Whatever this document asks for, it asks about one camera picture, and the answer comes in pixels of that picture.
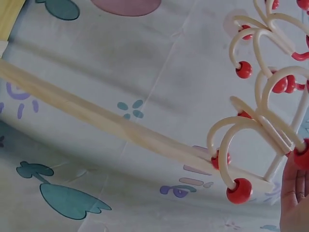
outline wooden stick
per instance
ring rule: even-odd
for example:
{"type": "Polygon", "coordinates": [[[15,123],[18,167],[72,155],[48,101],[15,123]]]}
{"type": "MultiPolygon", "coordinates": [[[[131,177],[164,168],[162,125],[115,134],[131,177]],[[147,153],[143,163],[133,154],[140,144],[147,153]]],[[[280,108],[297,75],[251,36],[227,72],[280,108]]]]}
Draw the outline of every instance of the wooden stick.
{"type": "Polygon", "coordinates": [[[7,41],[25,0],[0,0],[0,41],[7,41]]]}
{"type": "MultiPolygon", "coordinates": [[[[43,81],[3,59],[0,59],[0,77],[43,102],[102,131],[190,167],[210,174],[220,175],[220,172],[215,170],[209,161],[201,158],[205,156],[204,152],[124,119],[117,114],[43,81]]],[[[253,187],[259,191],[271,192],[273,189],[273,184],[265,181],[260,176],[231,165],[229,166],[229,171],[233,178],[247,178],[251,181],[253,187]]]]}

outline bead maze toy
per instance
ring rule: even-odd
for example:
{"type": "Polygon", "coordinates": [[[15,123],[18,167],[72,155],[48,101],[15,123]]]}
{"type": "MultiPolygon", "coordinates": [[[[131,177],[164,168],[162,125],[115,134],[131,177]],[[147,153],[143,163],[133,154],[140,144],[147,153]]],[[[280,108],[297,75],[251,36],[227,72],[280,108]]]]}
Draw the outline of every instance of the bead maze toy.
{"type": "MultiPolygon", "coordinates": [[[[10,4],[12,1],[7,0],[4,2],[10,4]]],[[[22,6],[23,2],[24,0],[19,0],[18,6],[22,6]]],[[[83,122],[89,123],[104,132],[169,159],[174,159],[192,168],[202,170],[209,174],[221,175],[227,186],[227,198],[235,204],[245,203],[249,200],[252,189],[262,192],[272,191],[274,187],[274,184],[271,182],[272,177],[276,173],[283,157],[289,155],[292,151],[294,153],[295,163],[299,168],[309,170],[309,139],[302,140],[297,135],[300,123],[309,106],[309,70],[298,66],[285,67],[280,70],[274,67],[268,67],[262,60],[259,44],[261,36],[267,36],[285,54],[295,60],[304,61],[309,58],[309,52],[304,54],[297,53],[293,42],[287,38],[274,21],[284,20],[302,29],[306,33],[308,47],[309,28],[289,15],[273,13],[272,11],[279,6],[279,0],[265,1],[266,14],[258,6],[258,0],[253,0],[253,4],[264,23],[244,15],[235,16],[234,21],[239,26],[239,33],[233,38],[230,44],[229,57],[235,66],[236,74],[242,79],[249,78],[252,75],[252,67],[246,61],[236,61],[235,47],[237,41],[241,39],[253,40],[254,53],[261,68],[255,81],[256,109],[250,108],[245,102],[235,96],[230,98],[238,114],[237,116],[220,120],[210,129],[207,135],[207,147],[209,149],[207,159],[205,159],[205,153],[203,151],[181,144],[160,133],[126,120],[113,112],[43,81],[3,59],[0,59],[0,77],[43,102],[83,122]],[[307,82],[305,84],[297,83],[294,74],[304,76],[307,78],[307,82]],[[264,77],[266,77],[267,83],[264,89],[262,89],[261,85],[264,77]],[[287,125],[268,108],[268,99],[271,92],[276,94],[290,94],[296,90],[303,91],[302,98],[291,125],[287,125]],[[215,149],[212,142],[214,135],[219,128],[225,125],[233,126],[223,137],[220,148],[215,149]],[[277,153],[264,176],[257,176],[230,165],[231,156],[228,153],[228,148],[234,135],[242,129],[253,129],[257,131],[277,153]]],[[[305,11],[309,10],[309,0],[297,0],[297,4],[301,9],[305,11]]],[[[2,41],[2,44],[0,44],[1,51],[4,51],[7,45],[7,38],[1,37],[0,41],[2,41]]]]}

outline wooden dowel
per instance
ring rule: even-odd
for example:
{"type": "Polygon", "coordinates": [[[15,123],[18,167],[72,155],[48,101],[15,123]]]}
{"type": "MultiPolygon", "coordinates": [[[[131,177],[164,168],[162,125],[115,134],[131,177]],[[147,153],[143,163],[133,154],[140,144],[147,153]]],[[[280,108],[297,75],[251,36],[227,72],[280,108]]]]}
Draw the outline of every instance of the wooden dowel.
{"type": "MultiPolygon", "coordinates": [[[[215,170],[209,161],[201,158],[205,156],[204,152],[124,119],[113,112],[43,81],[3,59],[0,59],[0,77],[43,102],[104,132],[182,164],[210,174],[220,175],[220,172],[215,170]]],[[[251,181],[253,187],[259,191],[271,192],[273,189],[273,184],[263,180],[260,176],[231,165],[229,171],[233,178],[247,178],[251,181]]]]}

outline yellow wooden edge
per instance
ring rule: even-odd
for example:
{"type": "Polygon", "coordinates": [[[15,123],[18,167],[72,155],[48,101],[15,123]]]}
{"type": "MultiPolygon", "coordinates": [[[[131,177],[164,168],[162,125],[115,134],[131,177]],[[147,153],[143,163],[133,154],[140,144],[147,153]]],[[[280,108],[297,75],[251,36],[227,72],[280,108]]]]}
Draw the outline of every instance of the yellow wooden edge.
{"type": "Polygon", "coordinates": [[[7,41],[26,0],[0,0],[0,41],[7,41]]]}

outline purple sun print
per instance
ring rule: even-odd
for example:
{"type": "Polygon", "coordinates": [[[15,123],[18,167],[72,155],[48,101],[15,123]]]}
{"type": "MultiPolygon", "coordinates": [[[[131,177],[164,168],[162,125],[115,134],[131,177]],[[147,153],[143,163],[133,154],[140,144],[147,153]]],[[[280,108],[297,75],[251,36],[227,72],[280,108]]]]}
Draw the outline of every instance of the purple sun print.
{"type": "MultiPolygon", "coordinates": [[[[19,101],[24,101],[28,98],[31,97],[31,95],[29,93],[25,93],[25,92],[20,92],[20,93],[16,93],[12,90],[12,84],[7,82],[6,83],[6,91],[9,94],[9,96],[14,99],[14,100],[19,100],[19,101]]],[[[17,109],[17,118],[21,119],[23,116],[23,111],[25,108],[25,104],[20,103],[17,109]]],[[[0,113],[2,113],[4,109],[4,103],[0,102],[0,113]]],[[[39,111],[39,103],[36,99],[32,100],[32,109],[35,113],[37,113],[39,111]]]]}

